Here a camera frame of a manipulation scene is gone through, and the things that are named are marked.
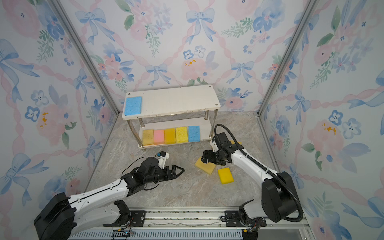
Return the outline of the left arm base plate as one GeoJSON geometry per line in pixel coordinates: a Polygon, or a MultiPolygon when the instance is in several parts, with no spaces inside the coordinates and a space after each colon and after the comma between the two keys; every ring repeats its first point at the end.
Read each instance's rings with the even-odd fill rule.
{"type": "Polygon", "coordinates": [[[103,227],[143,227],[146,211],[130,211],[129,214],[123,214],[112,224],[104,224],[103,227]]]}

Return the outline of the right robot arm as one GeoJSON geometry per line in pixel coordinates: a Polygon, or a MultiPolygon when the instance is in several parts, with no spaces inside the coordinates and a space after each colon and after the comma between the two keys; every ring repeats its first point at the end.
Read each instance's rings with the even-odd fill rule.
{"type": "Polygon", "coordinates": [[[239,206],[239,215],[245,225],[257,218],[267,218],[277,223],[281,220],[298,223],[304,211],[293,183],[286,172],[277,172],[248,153],[239,143],[231,142],[225,133],[215,135],[210,141],[211,150],[203,152],[201,161],[224,166],[233,164],[242,169],[261,187],[261,200],[250,200],[239,206]]]}

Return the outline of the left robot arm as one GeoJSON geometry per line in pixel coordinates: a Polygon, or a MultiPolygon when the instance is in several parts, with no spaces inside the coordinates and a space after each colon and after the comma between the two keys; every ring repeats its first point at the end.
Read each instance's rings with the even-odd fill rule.
{"type": "Polygon", "coordinates": [[[125,225],[132,216],[124,198],[144,191],[149,183],[175,180],[184,171],[176,165],[161,167],[159,159],[148,157],[139,167],[108,185],[71,196],[59,193],[34,220],[38,238],[67,240],[93,227],[125,225]]]}

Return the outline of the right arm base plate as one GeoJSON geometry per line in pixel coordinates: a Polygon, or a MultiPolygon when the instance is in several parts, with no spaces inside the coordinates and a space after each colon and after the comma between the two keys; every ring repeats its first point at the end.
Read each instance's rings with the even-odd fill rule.
{"type": "Polygon", "coordinates": [[[225,211],[220,220],[226,224],[227,227],[266,227],[267,223],[264,218],[249,219],[239,211],[225,211]]]}

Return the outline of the bright yellow sponge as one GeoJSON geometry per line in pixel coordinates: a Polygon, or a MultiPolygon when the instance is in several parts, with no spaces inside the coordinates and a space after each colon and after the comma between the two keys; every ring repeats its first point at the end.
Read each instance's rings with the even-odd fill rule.
{"type": "Polygon", "coordinates": [[[218,175],[222,185],[226,185],[234,182],[234,178],[230,168],[219,169],[218,175]]]}

